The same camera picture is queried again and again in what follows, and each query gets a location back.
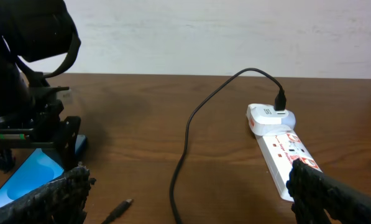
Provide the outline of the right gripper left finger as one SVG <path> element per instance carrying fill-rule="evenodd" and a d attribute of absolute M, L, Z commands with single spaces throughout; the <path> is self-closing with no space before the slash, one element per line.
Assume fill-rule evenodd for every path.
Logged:
<path fill-rule="evenodd" d="M 0 208 L 0 224 L 83 223 L 85 204 L 96 182 L 78 166 Z"/>

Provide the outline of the blue screen smartphone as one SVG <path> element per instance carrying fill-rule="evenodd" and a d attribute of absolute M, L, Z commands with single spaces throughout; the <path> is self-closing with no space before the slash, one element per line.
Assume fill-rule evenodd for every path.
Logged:
<path fill-rule="evenodd" d="M 62 175 L 63 168 L 37 148 L 0 188 L 0 208 Z"/>

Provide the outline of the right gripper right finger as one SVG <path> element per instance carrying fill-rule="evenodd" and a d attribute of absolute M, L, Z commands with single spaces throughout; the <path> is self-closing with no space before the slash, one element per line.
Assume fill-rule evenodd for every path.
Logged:
<path fill-rule="evenodd" d="M 371 223 L 371 197 L 299 159 L 292 163 L 286 187 L 297 223 Z"/>

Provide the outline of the white power strip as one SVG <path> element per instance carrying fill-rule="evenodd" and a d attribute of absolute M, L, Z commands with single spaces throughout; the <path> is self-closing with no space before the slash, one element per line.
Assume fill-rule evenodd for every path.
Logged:
<path fill-rule="evenodd" d="M 280 197 L 292 202 L 293 198 L 288 193 L 286 183 L 293 161 L 299 159 L 318 171 L 321 169 L 294 130 L 275 136 L 255 135 L 255 138 Z"/>

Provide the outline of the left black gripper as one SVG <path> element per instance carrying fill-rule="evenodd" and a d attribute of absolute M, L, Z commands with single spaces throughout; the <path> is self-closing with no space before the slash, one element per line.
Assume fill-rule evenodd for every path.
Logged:
<path fill-rule="evenodd" d="M 81 118 L 60 119 L 64 106 L 60 94 L 70 88 L 29 88 L 30 99 L 18 110 L 0 116 L 0 170 L 9 172 L 15 166 L 12 150 L 7 148 L 55 149 L 64 171 L 77 166 L 75 144 Z"/>

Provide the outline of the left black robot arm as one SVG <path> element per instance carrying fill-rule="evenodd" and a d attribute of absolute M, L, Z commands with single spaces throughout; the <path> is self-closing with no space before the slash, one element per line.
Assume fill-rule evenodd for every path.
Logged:
<path fill-rule="evenodd" d="M 64 170 L 77 165 L 81 120 L 61 119 L 64 105 L 49 78 L 75 62 L 81 40 L 63 0 L 0 0 L 0 170 L 13 149 L 40 148 Z"/>

